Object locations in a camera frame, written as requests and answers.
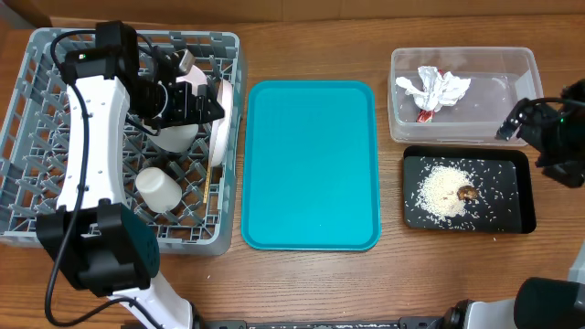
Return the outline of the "large white plate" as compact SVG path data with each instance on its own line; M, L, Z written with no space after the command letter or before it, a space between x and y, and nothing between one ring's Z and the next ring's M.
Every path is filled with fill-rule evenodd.
M222 80L218 88L217 101L224 110L224 117L212 122L209 140L209 160L212 167L222 164L228 148L234 91L232 85Z

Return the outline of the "grey-green bowl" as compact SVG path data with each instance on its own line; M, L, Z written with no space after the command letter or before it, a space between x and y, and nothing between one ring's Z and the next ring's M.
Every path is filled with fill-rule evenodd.
M183 153L187 151L196 139L198 132L197 124L167 127L156 135L147 137L158 147L172 153Z

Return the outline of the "pink small bowl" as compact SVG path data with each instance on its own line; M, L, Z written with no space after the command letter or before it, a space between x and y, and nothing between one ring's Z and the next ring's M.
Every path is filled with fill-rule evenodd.
M194 96L205 96L207 94L207 76L195 65L179 66L175 80L178 86L178 93L185 96L188 91Z

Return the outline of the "wooden chopstick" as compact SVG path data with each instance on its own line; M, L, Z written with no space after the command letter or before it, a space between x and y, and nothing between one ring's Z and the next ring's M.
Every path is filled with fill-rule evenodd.
M211 166L210 161L208 161L207 175L206 175L206 181L205 181L205 186L204 186L205 189L204 189L203 201L202 201L203 204L207 204L207 201L208 201L212 173L213 173L212 166Z

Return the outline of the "white cup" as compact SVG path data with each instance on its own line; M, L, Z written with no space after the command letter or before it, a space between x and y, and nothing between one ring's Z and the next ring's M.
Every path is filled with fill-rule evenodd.
M135 184L143 201L156 213L173 210L182 199L181 186L157 167L142 170L136 177Z

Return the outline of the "brown food scrap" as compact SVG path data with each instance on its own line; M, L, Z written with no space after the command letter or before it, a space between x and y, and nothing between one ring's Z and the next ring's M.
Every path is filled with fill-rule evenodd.
M479 191L474 186L461 186L457 190L457 196L458 196L459 200L462 200L465 202L474 201L478 198Z

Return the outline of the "white napkin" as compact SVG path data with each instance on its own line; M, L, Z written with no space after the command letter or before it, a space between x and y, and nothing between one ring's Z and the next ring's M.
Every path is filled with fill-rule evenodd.
M422 89L414 86L406 77L396 78L396 84L411 95L417 107L423 111L438 112L442 107L454 106L471 86L471 79L454 76L450 71L441 73L436 67L418 67Z

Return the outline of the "red sauce packet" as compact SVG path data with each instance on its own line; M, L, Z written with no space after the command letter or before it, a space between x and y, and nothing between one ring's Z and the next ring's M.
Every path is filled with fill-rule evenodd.
M443 72L436 67L423 66L418 68L422 81L423 91L415 98L415 103L420 108L417 122L430 122L436 108L440 108L439 98L443 92Z

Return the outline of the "pile of rice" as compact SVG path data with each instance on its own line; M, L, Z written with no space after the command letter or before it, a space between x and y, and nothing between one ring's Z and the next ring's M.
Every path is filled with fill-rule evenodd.
M410 228L489 233L522 230L512 162L409 156L404 165L404 220ZM477 188L478 198L459 200L461 186Z

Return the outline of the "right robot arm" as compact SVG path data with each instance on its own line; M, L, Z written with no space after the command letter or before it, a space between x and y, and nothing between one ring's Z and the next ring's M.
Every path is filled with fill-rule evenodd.
M519 101L496 133L515 134L540 152L536 166L564 186L584 185L584 81L558 97ZM533 277L515 299L500 302L464 300L432 323L437 328L582 328L584 285Z

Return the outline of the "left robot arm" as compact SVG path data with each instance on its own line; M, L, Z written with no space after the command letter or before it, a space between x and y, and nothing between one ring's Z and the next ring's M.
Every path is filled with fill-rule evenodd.
M69 101L68 161L55 212L37 217L37 238L52 274L74 289L124 306L146 328L199 328L194 304L160 270L156 235L127 200L123 129L179 153L209 124L207 162L216 167L227 151L234 88L207 76L190 50L165 52L123 22L99 23L90 34L91 48L55 62Z

